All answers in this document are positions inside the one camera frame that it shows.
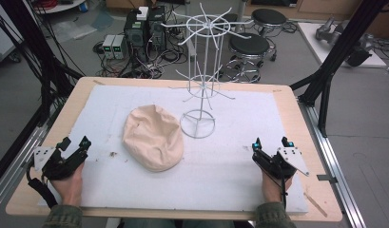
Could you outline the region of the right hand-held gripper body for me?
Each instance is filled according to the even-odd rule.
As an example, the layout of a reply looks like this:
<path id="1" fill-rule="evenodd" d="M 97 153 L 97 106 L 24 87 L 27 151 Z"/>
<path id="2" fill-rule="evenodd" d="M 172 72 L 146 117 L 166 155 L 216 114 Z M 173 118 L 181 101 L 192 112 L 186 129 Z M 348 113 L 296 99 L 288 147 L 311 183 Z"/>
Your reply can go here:
<path id="1" fill-rule="evenodd" d="M 290 179 L 297 171 L 309 176 L 309 170 L 298 147 L 279 147 L 273 156 L 253 147 L 253 161 L 274 179 Z"/>

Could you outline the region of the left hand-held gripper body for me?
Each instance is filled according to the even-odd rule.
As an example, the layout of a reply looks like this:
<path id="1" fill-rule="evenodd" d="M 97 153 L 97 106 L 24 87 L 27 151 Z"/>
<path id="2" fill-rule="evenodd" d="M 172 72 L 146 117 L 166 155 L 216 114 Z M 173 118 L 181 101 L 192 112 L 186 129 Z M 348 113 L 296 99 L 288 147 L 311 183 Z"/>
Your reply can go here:
<path id="1" fill-rule="evenodd" d="M 51 181 L 70 177 L 88 157 L 88 150 L 80 146 L 73 153 L 66 146 L 38 146 L 33 150 L 34 169 Z"/>

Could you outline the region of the beige cloth hat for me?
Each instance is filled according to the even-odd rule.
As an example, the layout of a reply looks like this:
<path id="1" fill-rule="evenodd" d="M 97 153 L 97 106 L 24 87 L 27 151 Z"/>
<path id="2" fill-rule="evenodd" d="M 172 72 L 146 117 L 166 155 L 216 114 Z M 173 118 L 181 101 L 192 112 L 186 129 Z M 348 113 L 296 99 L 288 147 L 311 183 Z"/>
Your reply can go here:
<path id="1" fill-rule="evenodd" d="M 152 172 L 172 168 L 184 154 L 180 122 L 155 104 L 139 106 L 128 114 L 123 144 L 141 166 Z"/>

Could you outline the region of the white wire hat rack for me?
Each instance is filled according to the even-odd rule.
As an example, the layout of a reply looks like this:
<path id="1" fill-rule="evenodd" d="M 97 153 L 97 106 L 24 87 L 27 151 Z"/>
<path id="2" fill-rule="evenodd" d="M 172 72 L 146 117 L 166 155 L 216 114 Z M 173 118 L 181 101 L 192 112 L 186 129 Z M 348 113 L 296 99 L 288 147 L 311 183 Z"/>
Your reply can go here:
<path id="1" fill-rule="evenodd" d="M 246 22 L 230 22 L 226 15 L 231 12 L 231 8 L 220 14 L 206 13 L 203 4 L 200 4 L 200 9 L 202 12 L 197 15 L 173 12 L 174 15 L 185 19 L 183 24 L 163 24 L 167 29 L 185 29 L 185 38 L 178 45 L 187 45 L 188 71 L 182 73 L 177 70 L 177 73 L 187 79 L 185 88 L 189 98 L 186 101 L 198 99 L 200 106 L 186 111 L 180 119 L 180 125 L 182 131 L 193 139 L 209 137 L 216 129 L 216 118 L 211 113 L 212 98 L 221 95 L 233 100 L 233 97 L 220 91 L 219 73 L 223 68 L 224 37 L 231 34 L 249 39 L 249 36 L 243 37 L 232 30 L 233 26 L 246 25 Z"/>

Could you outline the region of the person's right hand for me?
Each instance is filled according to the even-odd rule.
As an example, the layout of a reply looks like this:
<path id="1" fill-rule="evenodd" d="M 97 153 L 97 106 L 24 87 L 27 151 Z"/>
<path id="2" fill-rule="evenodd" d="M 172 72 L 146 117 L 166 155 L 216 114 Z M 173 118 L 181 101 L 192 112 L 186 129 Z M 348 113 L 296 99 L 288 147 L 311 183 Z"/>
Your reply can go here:
<path id="1" fill-rule="evenodd" d="M 282 188 L 271 179 L 265 172 L 263 173 L 262 192 L 265 202 L 283 202 Z"/>

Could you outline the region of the white foam mat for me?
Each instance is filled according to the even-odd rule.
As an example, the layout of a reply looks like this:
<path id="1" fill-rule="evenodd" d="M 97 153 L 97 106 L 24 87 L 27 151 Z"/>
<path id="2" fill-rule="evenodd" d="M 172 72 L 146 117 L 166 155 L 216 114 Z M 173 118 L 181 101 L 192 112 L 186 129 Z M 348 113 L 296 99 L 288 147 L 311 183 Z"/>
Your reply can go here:
<path id="1" fill-rule="evenodd" d="M 158 105 L 181 122 L 184 155 L 174 167 L 151 172 L 123 145 L 127 115 Z M 272 92 L 224 85 L 208 102 L 184 88 L 96 85 L 68 133 L 74 152 L 91 147 L 83 169 L 86 208 L 252 212 L 263 201 L 261 170 L 252 143 L 273 155 L 286 134 Z"/>

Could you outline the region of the grey tape strip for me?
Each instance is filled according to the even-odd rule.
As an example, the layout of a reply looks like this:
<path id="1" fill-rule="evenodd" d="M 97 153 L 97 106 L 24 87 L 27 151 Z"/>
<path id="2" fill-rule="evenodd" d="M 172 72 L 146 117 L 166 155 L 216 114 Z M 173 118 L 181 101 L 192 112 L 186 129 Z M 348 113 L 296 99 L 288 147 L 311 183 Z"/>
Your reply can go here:
<path id="1" fill-rule="evenodd" d="M 328 181 L 330 184 L 335 184 L 338 182 L 337 178 L 331 175 L 318 175 L 317 178 L 319 181 Z"/>

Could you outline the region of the thin wooden stick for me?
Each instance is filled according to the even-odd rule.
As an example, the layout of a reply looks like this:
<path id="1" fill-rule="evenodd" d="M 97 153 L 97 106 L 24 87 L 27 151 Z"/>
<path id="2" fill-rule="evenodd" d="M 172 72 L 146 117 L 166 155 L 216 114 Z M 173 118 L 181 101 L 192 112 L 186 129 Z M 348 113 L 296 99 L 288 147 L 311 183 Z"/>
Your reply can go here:
<path id="1" fill-rule="evenodd" d="M 314 207 L 325 217 L 327 218 L 328 214 L 323 210 L 323 208 L 311 197 L 309 196 L 307 193 L 303 193 L 305 198 L 308 199 L 310 201 L 311 204 L 314 205 Z"/>

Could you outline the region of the grey power supply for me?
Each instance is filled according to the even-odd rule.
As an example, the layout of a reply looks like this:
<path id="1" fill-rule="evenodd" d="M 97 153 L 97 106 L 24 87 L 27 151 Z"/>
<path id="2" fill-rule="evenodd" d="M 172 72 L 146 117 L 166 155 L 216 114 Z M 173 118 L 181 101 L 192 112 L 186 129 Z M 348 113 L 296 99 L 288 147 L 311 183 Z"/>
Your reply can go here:
<path id="1" fill-rule="evenodd" d="M 126 37 L 116 35 L 112 43 L 112 49 L 115 59 L 124 59 L 126 57 Z"/>
<path id="2" fill-rule="evenodd" d="M 114 35 L 108 35 L 102 44 L 102 48 L 107 59 L 114 58 L 114 53 L 112 50 L 112 44 L 114 39 L 115 39 Z"/>

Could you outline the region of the white platform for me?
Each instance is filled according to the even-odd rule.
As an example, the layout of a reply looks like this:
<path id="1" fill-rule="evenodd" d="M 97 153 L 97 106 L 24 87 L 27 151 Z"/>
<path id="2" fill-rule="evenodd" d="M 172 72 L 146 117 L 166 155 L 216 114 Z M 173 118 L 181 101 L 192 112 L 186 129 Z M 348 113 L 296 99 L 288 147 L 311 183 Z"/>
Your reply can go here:
<path id="1" fill-rule="evenodd" d="M 301 31 L 303 38 L 308 42 L 308 46 L 312 49 L 316 59 L 321 64 L 328 53 L 331 50 L 331 46 L 324 40 L 319 41 L 315 38 L 316 30 L 321 26 L 321 24 L 313 23 L 298 23 L 298 27 Z M 370 68 L 385 68 L 386 64 L 380 59 L 380 57 L 373 51 L 370 50 L 371 54 L 361 65 L 360 67 L 370 67 Z"/>

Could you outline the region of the grey equipment case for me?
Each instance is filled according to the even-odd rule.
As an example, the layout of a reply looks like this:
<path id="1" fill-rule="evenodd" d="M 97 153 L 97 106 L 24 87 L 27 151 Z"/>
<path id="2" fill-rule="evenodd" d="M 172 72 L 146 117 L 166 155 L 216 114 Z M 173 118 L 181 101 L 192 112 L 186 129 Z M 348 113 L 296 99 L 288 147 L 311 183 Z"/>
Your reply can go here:
<path id="1" fill-rule="evenodd" d="M 4 18 L 4 25 L 10 35 L 18 42 L 23 42 L 23 37 L 9 18 Z M 0 28 L 0 62 L 8 57 L 15 50 L 15 45 L 10 37 Z"/>

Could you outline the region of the black computer tower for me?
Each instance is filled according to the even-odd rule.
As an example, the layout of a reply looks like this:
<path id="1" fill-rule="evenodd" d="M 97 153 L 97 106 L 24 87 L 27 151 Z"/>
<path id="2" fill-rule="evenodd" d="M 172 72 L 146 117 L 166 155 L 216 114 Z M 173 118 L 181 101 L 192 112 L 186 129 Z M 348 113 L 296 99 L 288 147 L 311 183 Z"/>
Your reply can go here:
<path id="1" fill-rule="evenodd" d="M 165 6 L 151 8 L 148 14 L 148 26 L 152 49 L 156 51 L 166 50 L 165 43 Z"/>
<path id="2" fill-rule="evenodd" d="M 126 16 L 124 34 L 130 56 L 147 62 L 146 45 L 148 41 L 148 22 L 137 19 L 138 10 L 131 10 Z"/>

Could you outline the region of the round white table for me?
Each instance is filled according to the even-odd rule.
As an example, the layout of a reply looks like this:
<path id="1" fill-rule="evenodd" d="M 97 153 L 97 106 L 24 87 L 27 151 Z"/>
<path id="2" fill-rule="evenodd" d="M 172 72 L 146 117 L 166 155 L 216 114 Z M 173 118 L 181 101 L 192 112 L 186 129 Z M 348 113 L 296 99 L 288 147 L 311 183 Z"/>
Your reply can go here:
<path id="1" fill-rule="evenodd" d="M 32 8 L 38 14 L 50 14 L 65 10 L 78 9 L 88 11 L 87 0 L 35 0 Z"/>

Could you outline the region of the aluminium rail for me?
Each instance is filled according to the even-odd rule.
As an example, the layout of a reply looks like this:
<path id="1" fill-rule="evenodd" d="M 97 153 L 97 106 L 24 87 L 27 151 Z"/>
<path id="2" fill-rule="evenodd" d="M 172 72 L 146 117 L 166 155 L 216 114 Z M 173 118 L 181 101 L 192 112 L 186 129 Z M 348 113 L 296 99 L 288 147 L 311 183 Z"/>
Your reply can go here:
<path id="1" fill-rule="evenodd" d="M 317 143 L 323 167 L 326 169 L 336 198 L 340 201 L 340 211 L 346 217 L 351 228 L 367 228 L 360 209 L 354 199 L 347 180 L 342 172 L 336 153 L 327 137 L 324 137 L 318 128 L 319 114 L 315 107 L 299 104 L 306 123 L 310 128 L 312 137 Z"/>
<path id="2" fill-rule="evenodd" d="M 49 126 L 44 123 L 30 127 L 22 132 L 9 150 L 9 155 L 3 158 L 5 171 L 0 177 L 0 207 L 8 193 L 21 179 L 26 170 L 32 150 L 40 145 L 49 131 Z"/>

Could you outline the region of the black frame strut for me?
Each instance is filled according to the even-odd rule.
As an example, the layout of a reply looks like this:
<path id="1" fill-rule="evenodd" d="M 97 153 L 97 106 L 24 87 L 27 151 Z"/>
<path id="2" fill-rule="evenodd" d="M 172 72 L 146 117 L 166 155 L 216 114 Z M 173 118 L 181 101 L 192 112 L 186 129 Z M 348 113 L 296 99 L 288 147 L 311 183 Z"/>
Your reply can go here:
<path id="1" fill-rule="evenodd" d="M 299 101 L 306 106 L 314 106 L 316 99 L 321 96 L 318 130 L 324 138 L 327 137 L 326 119 L 332 79 L 343 61 L 351 54 L 354 45 L 388 2 L 389 0 L 362 0 L 348 26 L 317 71 L 290 86 L 292 90 L 307 86 L 299 96 Z"/>
<path id="2" fill-rule="evenodd" d="M 38 108 L 39 123 L 51 119 L 50 109 L 54 105 L 61 109 L 66 98 L 74 89 L 71 80 L 79 80 L 83 74 L 62 63 L 52 52 L 43 31 L 36 24 L 23 0 L 0 0 L 0 6 L 22 36 L 29 51 L 15 40 L 10 27 L 0 16 L 0 28 L 9 36 L 27 61 L 29 68 L 41 83 L 42 104 Z"/>

